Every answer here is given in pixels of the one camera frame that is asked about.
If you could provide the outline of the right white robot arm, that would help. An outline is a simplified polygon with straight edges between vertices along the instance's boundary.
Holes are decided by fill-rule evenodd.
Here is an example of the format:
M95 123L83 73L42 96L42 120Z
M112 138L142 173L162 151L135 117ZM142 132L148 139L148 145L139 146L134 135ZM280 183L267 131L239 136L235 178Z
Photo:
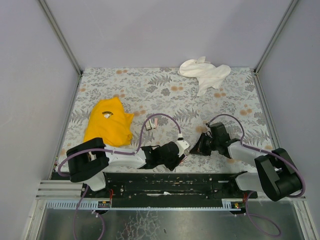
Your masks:
M289 154L283 148L264 153L253 146L230 138L223 123L209 126L196 145L190 150L193 155L210 156L212 152L233 160L255 166L255 172L240 172L234 175L237 187L242 191L263 192L276 202L303 189L303 181L296 172Z

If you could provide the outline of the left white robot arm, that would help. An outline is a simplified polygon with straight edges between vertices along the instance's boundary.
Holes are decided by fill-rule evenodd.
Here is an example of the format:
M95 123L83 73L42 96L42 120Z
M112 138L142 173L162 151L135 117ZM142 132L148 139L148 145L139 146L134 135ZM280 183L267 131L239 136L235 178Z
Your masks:
M162 146L142 146L137 151L104 144L101 137L96 137L67 151L70 181L82 182L97 192L106 188L103 170L107 167L148 170L164 165L172 171L184 159L184 151L188 147L181 133L175 142Z

